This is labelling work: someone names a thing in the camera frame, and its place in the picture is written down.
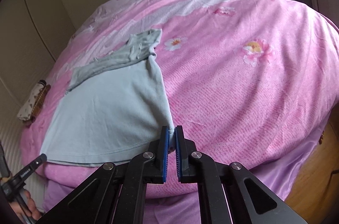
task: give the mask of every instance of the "human hand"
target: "human hand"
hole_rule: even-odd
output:
[[[27,197],[27,207],[30,211],[25,210],[25,213],[28,217],[32,217],[35,220],[38,220],[41,217],[41,213],[38,211],[37,207],[35,206],[35,202],[34,200],[31,198],[31,194],[29,193],[29,191],[25,190],[24,194]],[[18,202],[11,202],[10,206],[12,207],[12,210],[16,213],[16,215],[21,219],[21,221],[23,221],[23,217],[25,214],[23,213],[20,205]]]

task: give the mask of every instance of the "white cloth with brown print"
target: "white cloth with brown print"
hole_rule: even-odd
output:
[[[31,91],[28,100],[25,102],[23,107],[19,110],[17,117],[22,121],[29,121],[31,119],[33,106],[35,101],[39,95],[39,93],[46,86],[46,82],[44,80],[40,80],[37,84],[35,84],[33,90]]]

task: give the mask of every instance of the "flower print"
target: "flower print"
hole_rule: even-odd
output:
[[[234,50],[235,54],[238,52],[242,54],[244,62],[252,67],[263,62],[270,63],[275,58],[273,46],[261,39],[255,39]]]
[[[166,50],[174,51],[181,48],[181,45],[187,41],[186,37],[175,37],[165,42]]]
[[[235,10],[233,7],[220,7],[216,9],[213,13],[216,15],[234,16]]]

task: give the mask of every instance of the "bed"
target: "bed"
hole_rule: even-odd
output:
[[[23,164],[40,154],[73,71],[151,28],[162,30],[156,63],[174,124],[183,125],[199,150],[222,163],[240,161],[285,199],[338,96],[337,74],[327,72],[338,70],[338,29],[295,1],[111,0],[101,5],[60,56],[63,47],[55,54],[47,49],[46,69],[30,78],[27,88],[54,65],[44,108],[22,134]],[[38,170],[49,180],[46,210],[96,169],[56,162]],[[148,219],[170,215],[175,206],[198,215],[196,187],[177,182],[173,154],[167,183],[151,185],[147,197]]]

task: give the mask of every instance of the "white flower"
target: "white flower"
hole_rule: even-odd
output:
[[[186,37],[175,37],[165,42],[165,49],[168,51],[174,51],[181,48],[181,45],[187,41]]]

